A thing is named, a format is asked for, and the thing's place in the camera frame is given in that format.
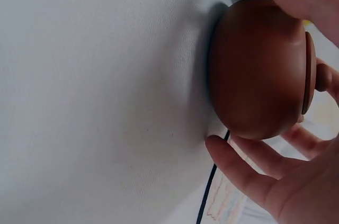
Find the black cable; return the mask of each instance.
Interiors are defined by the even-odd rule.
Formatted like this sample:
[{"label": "black cable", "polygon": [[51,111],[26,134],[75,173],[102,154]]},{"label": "black cable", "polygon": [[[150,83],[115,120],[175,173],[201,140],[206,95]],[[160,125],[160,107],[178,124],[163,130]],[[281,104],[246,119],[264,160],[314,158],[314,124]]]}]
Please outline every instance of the black cable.
[{"label": "black cable", "polygon": [[[228,130],[225,137],[224,137],[225,141],[228,140],[229,134],[230,134],[230,131]],[[212,181],[213,181],[214,174],[216,173],[216,170],[217,170],[217,166],[214,164],[212,171],[211,171],[211,174],[210,174],[210,177],[208,178],[208,182],[207,182],[207,185],[206,185],[205,192],[204,192],[203,197],[202,197],[202,201],[201,201],[201,205],[200,205],[200,209],[199,209],[199,213],[198,213],[198,218],[197,218],[197,224],[201,224],[201,219],[202,219],[203,212],[205,210],[208,193],[210,192],[211,184],[212,184]]]}]

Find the finger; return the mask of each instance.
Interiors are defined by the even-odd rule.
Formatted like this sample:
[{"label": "finger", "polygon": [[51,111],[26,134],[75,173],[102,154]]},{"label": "finger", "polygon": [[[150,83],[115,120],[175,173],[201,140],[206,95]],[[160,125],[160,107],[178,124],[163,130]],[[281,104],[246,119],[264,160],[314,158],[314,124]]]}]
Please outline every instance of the finger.
[{"label": "finger", "polygon": [[264,207],[267,194],[276,179],[256,172],[227,142],[217,136],[210,136],[206,140],[206,147],[227,178],[250,199]]},{"label": "finger", "polygon": [[303,122],[303,121],[304,121],[304,116],[301,114],[299,115],[297,122]]},{"label": "finger", "polygon": [[313,22],[339,47],[339,0],[274,0],[287,14]]},{"label": "finger", "polygon": [[284,177],[305,162],[283,157],[261,140],[244,139],[233,135],[231,138],[263,172],[275,179]]},{"label": "finger", "polygon": [[[317,58],[317,64],[326,64],[326,63],[323,60]],[[339,72],[337,72],[334,68],[332,68],[329,65],[328,67],[332,73],[332,82],[329,88],[327,88],[327,92],[339,105]]]},{"label": "finger", "polygon": [[308,159],[318,156],[331,143],[331,140],[323,141],[316,137],[300,124],[295,124],[281,136]]}]

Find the white surface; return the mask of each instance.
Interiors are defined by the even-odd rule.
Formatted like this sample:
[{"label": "white surface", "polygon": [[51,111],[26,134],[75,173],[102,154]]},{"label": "white surface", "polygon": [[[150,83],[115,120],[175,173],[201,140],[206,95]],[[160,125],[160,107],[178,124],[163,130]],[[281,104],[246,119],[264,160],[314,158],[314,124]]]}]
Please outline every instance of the white surface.
[{"label": "white surface", "polygon": [[205,185],[219,1],[0,0],[1,223],[161,223]]}]

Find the teapot body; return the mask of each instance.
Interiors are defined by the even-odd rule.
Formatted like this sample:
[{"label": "teapot body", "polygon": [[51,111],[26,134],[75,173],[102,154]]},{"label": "teapot body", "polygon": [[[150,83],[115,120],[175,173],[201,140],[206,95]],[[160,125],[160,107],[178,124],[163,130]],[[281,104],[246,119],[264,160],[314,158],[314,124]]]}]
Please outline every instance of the teapot body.
[{"label": "teapot body", "polygon": [[274,137],[309,107],[315,66],[302,20],[286,15],[271,0],[241,0],[227,10],[211,40],[212,105],[232,133],[247,139]]}]

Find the black wire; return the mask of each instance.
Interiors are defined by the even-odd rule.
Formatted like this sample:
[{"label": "black wire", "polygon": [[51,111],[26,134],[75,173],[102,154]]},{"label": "black wire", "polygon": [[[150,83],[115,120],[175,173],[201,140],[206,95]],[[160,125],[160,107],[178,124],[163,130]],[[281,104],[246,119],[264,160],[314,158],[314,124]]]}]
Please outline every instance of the black wire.
[{"label": "black wire", "polygon": [[[229,134],[230,134],[230,131],[228,130],[225,137],[224,137],[225,141],[228,140]],[[203,212],[205,210],[205,206],[206,206],[206,202],[207,202],[208,193],[210,192],[211,184],[212,184],[212,181],[213,181],[214,174],[216,173],[216,170],[217,170],[217,166],[214,164],[212,171],[211,171],[211,174],[210,174],[210,177],[208,178],[208,182],[207,182],[207,185],[206,185],[205,192],[204,192],[203,197],[202,197],[202,201],[201,201],[201,205],[200,205],[200,209],[199,209],[199,213],[198,213],[198,218],[197,218],[197,224],[201,223],[202,215],[203,215]]]}]

